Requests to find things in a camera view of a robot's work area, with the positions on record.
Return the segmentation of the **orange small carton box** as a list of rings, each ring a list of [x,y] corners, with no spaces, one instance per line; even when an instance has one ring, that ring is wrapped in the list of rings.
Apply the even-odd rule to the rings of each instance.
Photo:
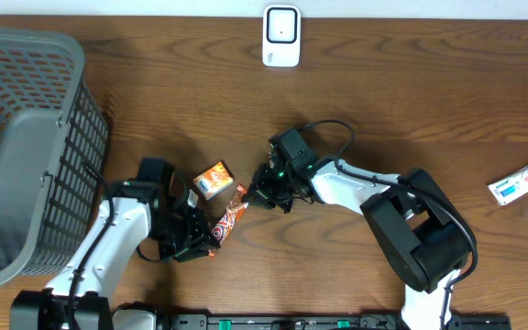
[[[230,186],[234,178],[224,162],[219,161],[192,181],[202,196],[206,200],[210,200]]]

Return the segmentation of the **red Top chocolate bar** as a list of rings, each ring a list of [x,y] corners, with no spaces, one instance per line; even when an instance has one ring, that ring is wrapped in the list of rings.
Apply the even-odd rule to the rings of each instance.
[[[249,203],[243,201],[243,197],[248,193],[248,189],[242,184],[238,184],[232,199],[226,205],[225,213],[212,229],[212,234],[219,245],[229,237],[237,222],[248,209]]]

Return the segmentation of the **white Panadol box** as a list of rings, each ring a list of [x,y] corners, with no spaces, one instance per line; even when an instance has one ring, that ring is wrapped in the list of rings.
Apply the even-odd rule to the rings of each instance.
[[[528,193],[528,164],[494,183],[488,189],[499,205],[510,204]]]

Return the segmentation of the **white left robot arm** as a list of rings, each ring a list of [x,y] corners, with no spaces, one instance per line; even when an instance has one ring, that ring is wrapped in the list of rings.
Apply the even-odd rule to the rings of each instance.
[[[178,173],[164,159],[144,158],[133,179],[105,184],[93,226],[62,271],[41,291],[21,291],[10,309],[13,329],[168,329],[169,316],[142,302],[110,308],[140,244],[151,238],[160,263],[185,262],[220,247],[194,193],[170,196]]]

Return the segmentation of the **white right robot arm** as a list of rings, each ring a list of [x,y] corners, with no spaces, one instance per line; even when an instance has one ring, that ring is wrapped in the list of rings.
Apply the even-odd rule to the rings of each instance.
[[[477,241],[432,176],[418,168],[403,175],[379,174],[338,156],[320,158],[297,127],[269,143],[269,162],[254,173],[245,202],[289,213],[294,200],[301,199],[362,215],[406,285],[404,324],[447,328],[454,286],[478,264]]]

